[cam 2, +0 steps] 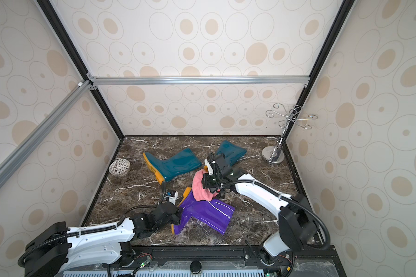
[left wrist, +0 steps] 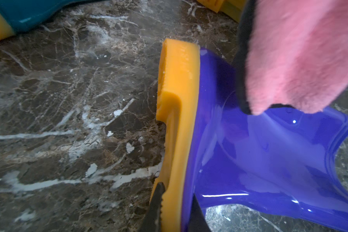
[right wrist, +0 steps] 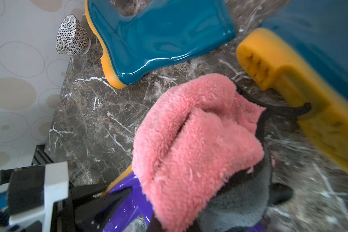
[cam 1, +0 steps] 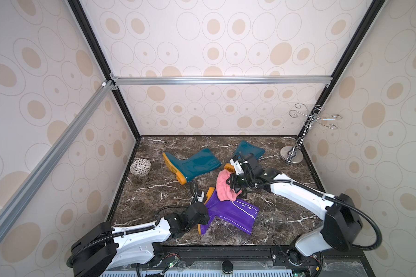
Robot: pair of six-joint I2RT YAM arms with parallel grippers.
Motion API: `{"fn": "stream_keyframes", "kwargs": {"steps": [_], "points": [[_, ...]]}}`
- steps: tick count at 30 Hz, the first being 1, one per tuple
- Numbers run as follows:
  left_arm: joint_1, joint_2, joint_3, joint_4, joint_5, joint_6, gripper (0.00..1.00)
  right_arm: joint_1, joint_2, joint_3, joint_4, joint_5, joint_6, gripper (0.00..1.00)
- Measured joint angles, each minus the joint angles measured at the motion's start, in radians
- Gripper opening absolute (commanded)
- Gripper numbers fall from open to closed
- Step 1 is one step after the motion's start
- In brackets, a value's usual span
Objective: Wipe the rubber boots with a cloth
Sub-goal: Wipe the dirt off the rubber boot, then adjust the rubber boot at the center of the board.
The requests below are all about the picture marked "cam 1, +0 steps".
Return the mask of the pink microfiber cloth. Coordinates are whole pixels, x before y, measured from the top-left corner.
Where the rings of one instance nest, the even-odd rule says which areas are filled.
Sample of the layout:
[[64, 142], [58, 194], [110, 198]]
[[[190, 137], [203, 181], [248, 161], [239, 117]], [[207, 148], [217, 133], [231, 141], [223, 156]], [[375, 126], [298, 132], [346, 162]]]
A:
[[231, 172], [227, 170], [222, 170], [219, 172], [217, 181], [216, 181], [216, 192], [217, 197], [220, 201], [232, 201], [234, 202], [237, 197], [242, 193], [242, 191], [238, 191], [236, 193], [230, 186], [226, 183], [227, 179], [231, 176]]

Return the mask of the purple rubber boot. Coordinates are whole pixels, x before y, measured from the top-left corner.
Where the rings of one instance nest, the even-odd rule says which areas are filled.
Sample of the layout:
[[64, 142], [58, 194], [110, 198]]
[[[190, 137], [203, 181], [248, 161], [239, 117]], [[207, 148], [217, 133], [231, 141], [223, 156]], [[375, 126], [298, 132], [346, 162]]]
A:
[[233, 202], [230, 200], [221, 201], [214, 187], [209, 188], [206, 196], [205, 206], [208, 209], [209, 221], [206, 225], [198, 225], [198, 233], [200, 235], [206, 234], [216, 217], [229, 222], [248, 235], [252, 233], [255, 220], [260, 211], [258, 207], [242, 199], [237, 199]]

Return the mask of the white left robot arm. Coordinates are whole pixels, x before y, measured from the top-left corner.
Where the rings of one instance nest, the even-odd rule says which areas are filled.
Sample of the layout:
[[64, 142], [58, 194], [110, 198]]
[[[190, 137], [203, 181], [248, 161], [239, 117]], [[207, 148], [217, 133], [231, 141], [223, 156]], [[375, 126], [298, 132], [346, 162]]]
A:
[[158, 264], [164, 257], [161, 244], [180, 238], [198, 224], [208, 223], [207, 207], [192, 203], [180, 214], [142, 225], [112, 227], [103, 222], [70, 247], [66, 265], [76, 277], [97, 277], [105, 270], [129, 264]]

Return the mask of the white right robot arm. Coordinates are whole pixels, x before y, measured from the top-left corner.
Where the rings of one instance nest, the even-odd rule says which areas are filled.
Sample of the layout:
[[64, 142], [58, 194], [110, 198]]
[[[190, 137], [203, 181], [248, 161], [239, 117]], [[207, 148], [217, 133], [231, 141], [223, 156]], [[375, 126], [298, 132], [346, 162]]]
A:
[[[287, 253], [293, 259], [299, 260], [329, 249], [346, 252], [351, 249], [375, 250], [381, 246], [380, 228], [370, 216], [355, 207], [348, 195], [324, 193], [273, 168], [263, 169], [253, 154], [246, 157], [236, 155], [224, 168], [231, 173], [227, 184], [233, 190], [263, 189], [291, 200], [322, 221], [321, 226], [291, 242]], [[371, 225], [376, 235], [375, 241], [368, 246], [354, 242], [364, 221]]]

